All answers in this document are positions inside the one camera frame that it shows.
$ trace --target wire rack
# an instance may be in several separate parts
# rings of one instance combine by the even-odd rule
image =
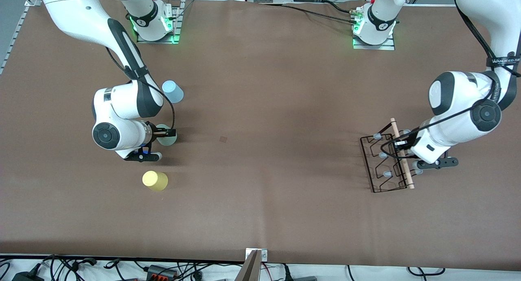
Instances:
[[[383,144],[394,138],[391,133],[384,133],[389,127],[391,127],[390,123],[375,135],[360,138],[363,160],[374,193],[409,188],[403,166],[407,164],[406,161],[388,156],[380,149]],[[398,155],[394,144],[387,144],[385,150],[390,154]]]

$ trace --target brown paper tablecloth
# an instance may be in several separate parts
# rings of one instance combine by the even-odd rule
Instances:
[[[120,2],[102,4],[128,26]],[[519,99],[493,133],[451,149],[458,167],[415,177],[415,190],[369,190],[359,137],[392,116],[403,129],[430,118],[443,71],[484,70],[454,8],[399,19],[396,51],[354,50],[346,23],[196,1],[180,44],[139,45],[154,79],[185,93],[178,142],[139,164],[91,137],[93,94],[123,73],[31,8],[0,76],[0,251],[241,260],[259,247],[270,262],[518,270]],[[169,111],[152,121],[168,125]],[[168,188],[143,186],[147,170]]]

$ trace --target yellow cup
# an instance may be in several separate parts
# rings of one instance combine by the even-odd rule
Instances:
[[[154,191],[162,191],[168,184],[168,177],[163,172],[147,171],[143,174],[143,184]]]

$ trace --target wooden stick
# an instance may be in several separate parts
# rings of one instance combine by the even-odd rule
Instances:
[[[400,136],[400,131],[398,131],[398,126],[396,126],[396,120],[394,118],[391,118],[391,125],[392,125],[392,129],[394,131],[394,136],[395,136],[395,138],[397,138],[398,136]],[[405,151],[403,151],[403,150],[398,151],[398,156],[405,157]],[[407,159],[402,159],[402,161],[404,162],[404,164],[402,164],[402,165],[403,165],[403,169],[405,170],[405,177],[407,178],[407,186],[410,189],[414,189],[413,177],[411,176],[411,170],[409,169],[409,163],[407,163]]]

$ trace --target blue cup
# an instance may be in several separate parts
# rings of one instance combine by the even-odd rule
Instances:
[[[181,88],[179,88],[179,86],[173,81],[164,82],[162,90],[171,103],[179,103],[184,97],[183,90],[181,90]]]

